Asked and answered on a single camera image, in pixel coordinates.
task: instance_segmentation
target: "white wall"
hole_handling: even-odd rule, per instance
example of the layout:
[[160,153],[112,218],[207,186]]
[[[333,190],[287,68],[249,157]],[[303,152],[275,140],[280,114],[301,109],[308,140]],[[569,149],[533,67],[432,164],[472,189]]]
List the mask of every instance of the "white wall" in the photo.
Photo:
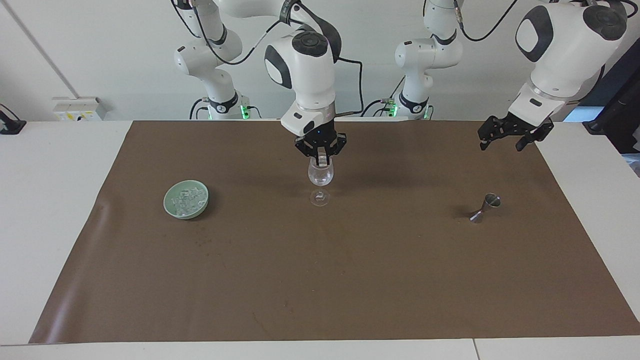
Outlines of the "white wall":
[[[197,79],[183,75],[173,64],[173,51],[190,41],[190,35],[167,0],[7,1],[77,92],[102,99],[111,110],[109,120],[184,119],[191,103],[205,95]],[[485,34],[510,2],[468,0],[463,9],[467,31],[472,36]],[[367,102],[388,96],[402,77],[394,63],[397,44],[428,36],[422,25],[422,0],[305,0],[305,4],[341,32],[343,57],[365,63]],[[431,97],[435,119],[484,120],[506,112],[532,69],[516,48],[515,29],[538,4],[521,0],[488,40],[463,40],[465,55],[457,67],[431,72],[436,81]],[[49,98],[69,96],[69,91],[6,17],[0,7],[0,99],[27,119],[51,120]],[[241,36],[246,51],[275,19],[224,16],[223,20]],[[629,27],[612,63],[640,37],[640,15]],[[266,117],[279,117],[294,99],[292,92],[271,82],[262,60],[268,40],[288,32],[287,26],[279,25],[245,64],[223,67]],[[356,65],[337,65],[338,111],[359,108],[357,75]]]

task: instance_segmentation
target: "black cable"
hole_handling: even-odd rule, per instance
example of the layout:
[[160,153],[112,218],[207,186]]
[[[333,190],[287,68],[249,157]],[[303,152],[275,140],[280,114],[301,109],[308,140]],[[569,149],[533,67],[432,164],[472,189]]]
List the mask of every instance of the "black cable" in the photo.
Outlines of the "black cable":
[[[463,35],[469,39],[470,41],[473,42],[480,42],[486,38],[488,38],[497,28],[498,26],[500,26],[500,24],[502,23],[502,21],[504,20],[505,17],[507,17],[507,15],[509,14],[509,12],[511,11],[511,9],[513,9],[513,7],[516,5],[516,3],[518,2],[518,0],[513,0],[513,2],[511,3],[511,5],[509,6],[509,8],[507,8],[507,11],[504,12],[504,14],[502,14],[502,17],[500,18],[500,20],[498,20],[498,22],[495,23],[495,25],[493,26],[493,28],[491,30],[489,30],[489,32],[481,37],[481,38],[472,38],[470,37],[467,32],[465,31],[465,25],[464,22],[460,21],[460,30],[462,30]],[[456,8],[460,8],[458,6],[458,0],[454,0],[454,5]]]
[[402,82],[406,79],[406,76],[403,76],[402,79],[400,79],[400,82],[398,83],[398,85],[396,86],[396,88],[394,89],[394,92],[391,93],[391,96],[389,96],[389,99],[393,99],[394,95],[396,94],[396,91],[398,91],[398,89],[400,88],[400,85],[402,85]]
[[265,32],[264,32],[264,35],[263,35],[263,36],[262,36],[262,38],[258,41],[258,43],[257,43],[257,44],[255,44],[255,46],[253,46],[253,47],[251,48],[251,50],[249,50],[249,53],[248,53],[248,54],[247,54],[247,55],[246,55],[242,60],[237,61],[237,62],[231,62],[231,61],[227,61],[227,60],[224,60],[223,58],[221,58],[221,57],[216,53],[216,51],[213,49],[213,47],[211,46],[211,43],[210,43],[210,41],[209,41],[209,38],[207,37],[207,34],[206,34],[206,33],[205,33],[205,31],[204,31],[204,27],[202,26],[202,21],[200,20],[200,15],[198,14],[198,8],[197,8],[197,7],[193,8],[193,13],[196,15],[196,19],[198,19],[198,25],[200,25],[200,31],[202,32],[202,37],[203,37],[203,38],[205,38],[205,42],[207,43],[207,47],[209,47],[209,50],[211,50],[211,52],[213,53],[213,55],[215,55],[215,56],[216,56],[216,58],[217,58],[218,60],[222,61],[222,63],[225,63],[225,64],[227,64],[227,65],[240,65],[240,64],[242,64],[243,62],[245,62],[245,61],[249,58],[249,56],[251,56],[251,54],[253,54],[253,52],[255,51],[255,48],[256,48],[256,47],[258,47],[258,44],[260,44],[260,42],[262,41],[262,39],[263,39],[263,38],[264,38],[264,37],[265,37],[265,36],[266,36],[266,35],[267,35],[271,30],[273,30],[273,28],[275,28],[275,27],[276,27],[276,25],[278,25],[278,24],[280,23],[280,20],[278,20],[278,21],[274,22],[274,23],[273,23],[273,25],[271,25],[271,26],[267,29],[267,31],[265,31]]
[[189,120],[193,120],[193,112],[196,111],[196,106],[198,106],[198,104],[200,104],[203,101],[204,100],[202,98],[200,98],[196,102],[193,103],[193,106],[191,107],[191,111],[189,112]]
[[349,59],[345,59],[345,58],[338,58],[338,60],[344,61],[346,63],[358,64],[360,66],[360,75],[358,76],[358,78],[359,78],[358,84],[359,84],[359,89],[360,89],[360,111],[350,111],[349,112],[349,115],[358,115],[358,114],[360,114],[360,113],[362,113],[364,111],[364,96],[362,95],[362,71],[364,69],[364,65],[362,64],[362,61],[349,60]]
[[199,120],[199,119],[198,119],[198,114],[199,114],[199,113],[200,113],[200,111],[202,111],[202,110],[207,110],[207,111],[208,111],[208,110],[209,110],[209,108],[199,108],[199,109],[198,109],[198,111],[196,111],[196,120]]
[[380,116],[382,116],[382,114],[384,114],[385,111],[389,111],[389,110],[390,109],[387,109],[387,108],[378,109],[378,110],[376,110],[375,113],[373,113],[373,117],[376,117],[376,114],[378,114],[378,112],[380,112]]
[[638,5],[636,3],[634,3],[633,1],[631,1],[631,0],[618,0],[618,1],[621,2],[621,3],[629,4],[629,5],[631,5],[631,7],[633,7],[634,11],[630,15],[627,15],[628,19],[633,17],[633,16],[635,16],[638,13]]
[[375,100],[372,103],[370,103],[369,105],[367,105],[366,108],[364,108],[364,110],[362,111],[362,113],[360,114],[360,117],[364,117],[364,115],[367,114],[367,111],[369,111],[369,109],[371,109],[375,104],[381,104],[382,100]]
[[588,98],[589,95],[591,95],[593,91],[596,90],[596,87],[600,84],[602,78],[604,77],[604,70],[606,66],[607,65],[605,64],[605,65],[602,65],[602,67],[600,68],[600,74],[598,75],[598,79],[596,80],[596,83],[593,85],[593,88],[591,88],[591,90],[589,90],[589,92],[585,96],[583,96],[581,99],[570,101],[567,103],[567,105],[580,104],[584,99]]
[[436,112],[436,108],[433,105],[429,105],[427,106],[427,112],[429,111],[429,109],[433,109],[433,111],[431,112],[431,115],[429,115],[429,121],[431,121],[431,119],[433,118],[433,113]]
[[260,113],[260,109],[258,109],[258,107],[257,107],[257,106],[247,106],[246,108],[247,108],[248,110],[255,109],[255,111],[257,111],[257,112],[258,112],[258,116],[260,117],[260,119],[263,119],[263,118],[262,118],[262,114]]
[[173,9],[175,10],[175,13],[178,14],[178,17],[180,18],[180,20],[182,20],[182,23],[185,25],[185,27],[187,27],[187,30],[189,30],[189,32],[196,38],[200,38],[198,35],[196,35],[195,33],[193,33],[193,31],[191,30],[191,28],[189,27],[189,25],[187,25],[187,22],[184,20],[184,18],[182,17],[182,14],[180,14],[180,11],[178,10],[178,6],[175,4],[175,2],[173,0],[171,1],[171,5],[173,5]]
[[9,111],[11,113],[11,115],[13,115],[13,117],[15,117],[15,120],[21,121],[20,118],[18,117],[18,115],[16,115],[13,111],[11,111],[11,109],[7,108],[4,104],[0,104],[0,106],[2,106],[7,111]]

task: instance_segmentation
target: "green light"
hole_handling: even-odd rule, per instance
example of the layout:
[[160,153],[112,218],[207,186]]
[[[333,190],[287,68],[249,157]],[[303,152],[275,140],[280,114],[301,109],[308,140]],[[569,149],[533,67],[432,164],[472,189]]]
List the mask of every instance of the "green light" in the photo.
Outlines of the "green light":
[[431,116],[433,116],[433,106],[429,105],[427,106],[427,111],[424,112],[424,119],[431,120]]
[[251,115],[249,114],[249,109],[247,109],[246,106],[240,105],[240,111],[242,112],[243,119],[246,120],[251,117]]

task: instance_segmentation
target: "white panel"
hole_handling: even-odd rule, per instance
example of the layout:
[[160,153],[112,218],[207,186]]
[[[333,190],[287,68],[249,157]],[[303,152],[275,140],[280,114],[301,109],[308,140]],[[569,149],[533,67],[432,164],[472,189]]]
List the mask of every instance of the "white panel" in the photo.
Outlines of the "white panel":
[[640,336],[476,340],[482,360],[638,360]]
[[471,340],[118,343],[0,348],[5,360],[477,360]]
[[32,122],[0,136],[0,344],[29,341],[130,125]]

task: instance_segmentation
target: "green bowl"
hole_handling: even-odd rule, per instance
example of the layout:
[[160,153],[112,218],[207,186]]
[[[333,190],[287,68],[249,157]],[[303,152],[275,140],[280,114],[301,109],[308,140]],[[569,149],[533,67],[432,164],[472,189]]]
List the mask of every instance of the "green bowl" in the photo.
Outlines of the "green bowl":
[[[193,189],[193,188],[197,188],[199,190],[204,190],[207,198],[206,198],[206,202],[204,203],[204,205],[202,205],[202,207],[198,210],[196,210],[193,213],[187,214],[185,216],[178,216],[177,211],[175,209],[175,205],[173,205],[172,199],[176,198],[176,197],[180,197],[180,192],[183,190],[189,190],[189,189]],[[164,210],[167,212],[167,214],[173,216],[174,218],[180,219],[180,220],[189,220],[195,217],[200,216],[200,214],[202,214],[204,212],[204,210],[207,208],[207,205],[209,204],[209,189],[207,189],[207,187],[201,183],[200,181],[195,181],[195,180],[185,180],[182,181],[180,183],[177,183],[175,185],[173,185],[169,191],[166,192],[166,195],[164,196]]]

